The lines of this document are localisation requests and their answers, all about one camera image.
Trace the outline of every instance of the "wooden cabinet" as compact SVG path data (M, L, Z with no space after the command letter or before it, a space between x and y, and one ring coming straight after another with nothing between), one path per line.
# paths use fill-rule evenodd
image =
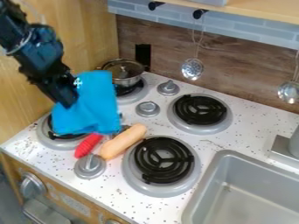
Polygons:
M30 172L36 175L46 186L46 197L59 207L63 207L72 215L80 218L86 223L91 224L105 224L107 220L118 221L120 224L129 224L127 221L109 212L101 206L94 204L92 201L82 197L76 192L69 190L61 184L45 177L40 172L28 167L25 164L18 162L0 153L0 161L3 163L5 174L10 181L20 204L23 204L23 197L18 190L18 183L21 182L21 174L23 172Z
M189 0L164 0L163 2L299 25L298 0L227 0L226 6L223 7L195 3Z

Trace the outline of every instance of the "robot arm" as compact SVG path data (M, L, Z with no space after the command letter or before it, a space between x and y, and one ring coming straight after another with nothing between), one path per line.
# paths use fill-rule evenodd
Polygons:
M0 0L0 46L18 61L19 72L54 102L69 108L77 101L75 78L61 62L63 45L53 28L29 24L10 0Z

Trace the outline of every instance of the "red object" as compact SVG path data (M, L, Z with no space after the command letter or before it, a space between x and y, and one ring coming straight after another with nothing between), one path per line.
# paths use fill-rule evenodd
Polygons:
M76 148L74 156L76 158L83 158L85 157L89 152L91 152L94 148L94 146L100 142L100 140L103 138L103 136L99 134L91 134L87 136Z

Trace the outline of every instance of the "hook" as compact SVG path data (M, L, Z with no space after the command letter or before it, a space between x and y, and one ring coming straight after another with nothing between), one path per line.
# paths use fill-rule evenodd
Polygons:
M195 10L193 12L193 17L195 19L200 19L202 15L204 15L206 12L208 12L208 10Z
M162 4L165 4L165 3L163 3L163 2L150 2L149 3L149 10L153 11L153 10L156 9L156 7L158 7L158 6L162 5Z

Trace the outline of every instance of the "gray knob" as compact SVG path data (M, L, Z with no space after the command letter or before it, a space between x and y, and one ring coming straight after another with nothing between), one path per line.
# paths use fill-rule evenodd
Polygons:
M106 220L105 224L121 224L121 223L117 220Z
M81 179L95 179L106 170L106 162L94 154L79 159L74 166L74 173Z
M26 199L34 199L36 196L46 193L45 185L34 174L26 172L22 178L20 192Z
M179 86L173 82L173 80L168 80L165 83L160 84L157 87L157 91L161 95L176 95L179 92Z
M137 105L136 113L144 117L157 116L160 113L160 107L152 101L144 101Z

